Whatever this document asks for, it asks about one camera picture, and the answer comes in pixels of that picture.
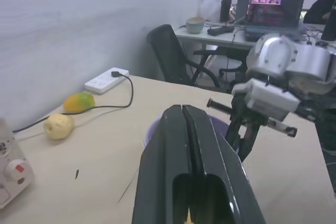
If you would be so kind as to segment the black remote control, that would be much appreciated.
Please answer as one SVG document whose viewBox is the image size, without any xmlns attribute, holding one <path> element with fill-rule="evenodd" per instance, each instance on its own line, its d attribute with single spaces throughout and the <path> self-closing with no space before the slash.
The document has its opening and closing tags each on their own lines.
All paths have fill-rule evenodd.
<svg viewBox="0 0 336 224">
<path fill-rule="evenodd" d="M 223 26 L 219 28 L 209 28 L 207 33 L 211 36 L 219 36 L 222 34 L 232 33 L 235 30 L 233 26 Z"/>
</svg>

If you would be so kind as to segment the pale yellow peeled apple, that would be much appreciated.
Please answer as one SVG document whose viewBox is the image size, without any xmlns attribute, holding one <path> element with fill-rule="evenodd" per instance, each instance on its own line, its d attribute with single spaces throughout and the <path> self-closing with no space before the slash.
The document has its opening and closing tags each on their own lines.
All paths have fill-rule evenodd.
<svg viewBox="0 0 336 224">
<path fill-rule="evenodd" d="M 44 122 L 44 131 L 52 140 L 67 138 L 75 128 L 74 120 L 69 115 L 53 114 Z"/>
</svg>

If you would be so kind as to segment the yellow green mango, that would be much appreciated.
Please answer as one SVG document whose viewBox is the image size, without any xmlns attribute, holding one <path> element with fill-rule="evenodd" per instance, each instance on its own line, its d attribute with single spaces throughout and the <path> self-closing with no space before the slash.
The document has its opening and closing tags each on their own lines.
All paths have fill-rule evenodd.
<svg viewBox="0 0 336 224">
<path fill-rule="evenodd" d="M 94 97 L 88 93 L 76 93 L 69 96 L 63 103 L 65 112 L 75 113 L 96 105 Z"/>
</svg>

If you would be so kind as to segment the white power strip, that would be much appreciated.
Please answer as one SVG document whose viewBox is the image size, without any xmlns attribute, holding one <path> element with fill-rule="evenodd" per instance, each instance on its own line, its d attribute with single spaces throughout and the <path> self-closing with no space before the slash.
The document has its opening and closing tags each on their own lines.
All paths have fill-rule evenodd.
<svg viewBox="0 0 336 224">
<path fill-rule="evenodd" d="M 112 72 L 118 72 L 121 76 L 113 77 Z M 122 83 L 126 78 L 124 76 L 129 76 L 129 71 L 120 68 L 111 68 L 101 75 L 93 78 L 92 80 L 85 83 L 85 89 L 87 91 L 104 94 L 112 88 L 116 87 Z"/>
</svg>

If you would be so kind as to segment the white office desk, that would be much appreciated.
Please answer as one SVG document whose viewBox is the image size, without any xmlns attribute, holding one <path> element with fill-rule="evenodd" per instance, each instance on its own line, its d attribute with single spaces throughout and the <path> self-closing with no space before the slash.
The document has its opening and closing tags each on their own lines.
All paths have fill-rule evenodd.
<svg viewBox="0 0 336 224">
<path fill-rule="evenodd" d="M 175 35 L 179 41 L 191 41 L 206 45 L 229 47 L 249 50 L 254 46 L 256 41 L 266 34 L 279 34 L 290 38 L 297 43 L 312 42 L 313 45 L 325 45 L 332 52 L 336 52 L 336 40 L 326 41 L 322 40 L 323 25 L 306 25 L 300 23 L 297 28 L 276 28 L 276 27 L 258 27 L 255 25 L 231 25 L 234 28 L 233 32 L 224 33 L 217 36 L 208 34 L 210 27 L 203 27 L 199 34 L 191 34 L 187 29 L 179 28 L 175 30 Z"/>
</svg>

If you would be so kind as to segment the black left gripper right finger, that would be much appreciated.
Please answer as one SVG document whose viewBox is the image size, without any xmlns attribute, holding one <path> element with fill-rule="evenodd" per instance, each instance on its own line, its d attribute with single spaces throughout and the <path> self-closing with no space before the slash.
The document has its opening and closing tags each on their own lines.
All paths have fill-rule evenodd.
<svg viewBox="0 0 336 224">
<path fill-rule="evenodd" d="M 266 224 L 241 161 L 209 115 L 191 105 L 184 105 L 182 112 L 194 176 L 192 222 Z"/>
</svg>

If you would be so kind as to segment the person in dark jacket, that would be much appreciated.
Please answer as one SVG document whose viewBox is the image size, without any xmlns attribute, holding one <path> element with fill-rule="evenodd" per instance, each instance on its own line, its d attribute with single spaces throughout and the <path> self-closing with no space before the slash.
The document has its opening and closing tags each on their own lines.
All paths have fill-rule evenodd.
<svg viewBox="0 0 336 224">
<path fill-rule="evenodd" d="M 336 0 L 317 0 L 307 11 L 305 24 L 325 25 L 330 16 L 331 8 Z"/>
</svg>

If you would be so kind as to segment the pale green ceramic bowl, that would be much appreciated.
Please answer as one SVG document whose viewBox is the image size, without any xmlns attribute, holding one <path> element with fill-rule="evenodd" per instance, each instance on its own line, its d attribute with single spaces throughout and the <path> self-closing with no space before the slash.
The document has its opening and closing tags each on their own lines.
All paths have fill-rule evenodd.
<svg viewBox="0 0 336 224">
<path fill-rule="evenodd" d="M 200 34 L 203 30 L 205 19 L 193 17 L 186 21 L 185 27 L 189 34 Z"/>
</svg>

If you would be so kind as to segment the purple bowl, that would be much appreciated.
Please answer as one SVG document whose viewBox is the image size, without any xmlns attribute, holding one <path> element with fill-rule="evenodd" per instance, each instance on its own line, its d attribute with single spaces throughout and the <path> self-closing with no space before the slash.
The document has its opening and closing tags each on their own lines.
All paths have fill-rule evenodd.
<svg viewBox="0 0 336 224">
<path fill-rule="evenodd" d="M 221 120 L 221 119 L 219 119 L 215 116 L 212 116 L 212 115 L 208 115 L 208 116 L 210 117 L 210 119 L 212 121 L 214 129 L 219 131 L 222 136 L 225 136 L 229 125 L 226 122 L 224 122 L 223 120 Z M 161 120 L 161 117 L 162 117 L 161 114 L 159 116 L 157 116 L 155 118 L 155 120 L 152 122 L 152 124 L 150 125 L 149 129 L 147 130 L 146 137 L 145 137 L 145 140 L 144 140 L 144 146 L 147 146 L 148 142 L 152 139 L 152 136 L 153 136 L 160 120 Z"/>
</svg>

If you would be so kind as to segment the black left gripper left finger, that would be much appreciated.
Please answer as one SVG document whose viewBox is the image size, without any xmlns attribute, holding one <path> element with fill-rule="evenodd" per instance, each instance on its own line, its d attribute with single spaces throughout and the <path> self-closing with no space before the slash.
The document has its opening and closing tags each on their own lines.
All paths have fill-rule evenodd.
<svg viewBox="0 0 336 224">
<path fill-rule="evenodd" d="M 140 160 L 132 224 L 196 221 L 192 105 L 166 109 Z"/>
</svg>

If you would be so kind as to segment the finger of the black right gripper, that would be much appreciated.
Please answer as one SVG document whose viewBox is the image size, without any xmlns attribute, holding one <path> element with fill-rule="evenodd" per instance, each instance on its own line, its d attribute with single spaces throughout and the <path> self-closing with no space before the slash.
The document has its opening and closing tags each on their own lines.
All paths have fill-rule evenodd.
<svg viewBox="0 0 336 224">
<path fill-rule="evenodd" d="M 240 145 L 240 160 L 244 161 L 251 152 L 255 143 L 260 124 L 249 124 Z"/>
<path fill-rule="evenodd" d="M 241 137 L 239 130 L 242 125 L 243 119 L 232 119 L 230 122 L 225 139 L 232 148 L 240 148 Z"/>
</svg>

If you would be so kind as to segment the black office chair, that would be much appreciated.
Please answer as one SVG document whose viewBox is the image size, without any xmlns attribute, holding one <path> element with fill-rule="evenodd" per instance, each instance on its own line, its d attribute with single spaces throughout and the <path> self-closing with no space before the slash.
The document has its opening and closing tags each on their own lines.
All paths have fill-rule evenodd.
<svg viewBox="0 0 336 224">
<path fill-rule="evenodd" d="M 230 94 L 234 83 L 221 87 L 217 76 L 205 67 L 209 56 L 226 56 L 228 48 L 215 50 L 197 50 L 193 55 L 201 56 L 200 63 L 189 60 L 171 25 L 161 25 L 148 33 L 147 42 L 151 45 L 163 73 L 164 80 L 169 83 L 197 87 L 209 91 Z M 211 87 L 200 86 L 196 80 L 200 73 L 205 73 L 213 82 Z"/>
</svg>

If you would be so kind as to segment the black tumbler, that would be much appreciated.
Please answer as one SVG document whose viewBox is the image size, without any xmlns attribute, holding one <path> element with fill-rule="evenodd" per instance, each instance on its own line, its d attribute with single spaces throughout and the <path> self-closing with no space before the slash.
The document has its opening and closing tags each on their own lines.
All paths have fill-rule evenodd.
<svg viewBox="0 0 336 224">
<path fill-rule="evenodd" d="M 220 22 L 226 23 L 229 21 L 229 13 L 231 8 L 232 0 L 222 0 L 220 8 Z"/>
</svg>

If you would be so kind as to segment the dark open laptop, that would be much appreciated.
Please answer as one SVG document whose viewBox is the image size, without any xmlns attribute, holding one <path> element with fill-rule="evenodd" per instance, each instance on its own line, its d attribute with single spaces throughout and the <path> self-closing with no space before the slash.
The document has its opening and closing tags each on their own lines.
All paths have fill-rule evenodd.
<svg viewBox="0 0 336 224">
<path fill-rule="evenodd" d="M 303 3 L 304 0 L 237 0 L 235 22 L 243 26 L 247 41 L 257 41 L 271 33 L 299 41 L 305 33 L 300 21 Z"/>
</svg>

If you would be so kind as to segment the white appliance with red knob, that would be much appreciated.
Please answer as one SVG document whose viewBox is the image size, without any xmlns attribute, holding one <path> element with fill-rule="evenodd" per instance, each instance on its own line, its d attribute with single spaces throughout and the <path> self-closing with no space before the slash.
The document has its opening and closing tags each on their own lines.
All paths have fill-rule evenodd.
<svg viewBox="0 0 336 224">
<path fill-rule="evenodd" d="M 34 180 L 34 172 L 4 118 L 0 118 L 0 209 Z"/>
</svg>

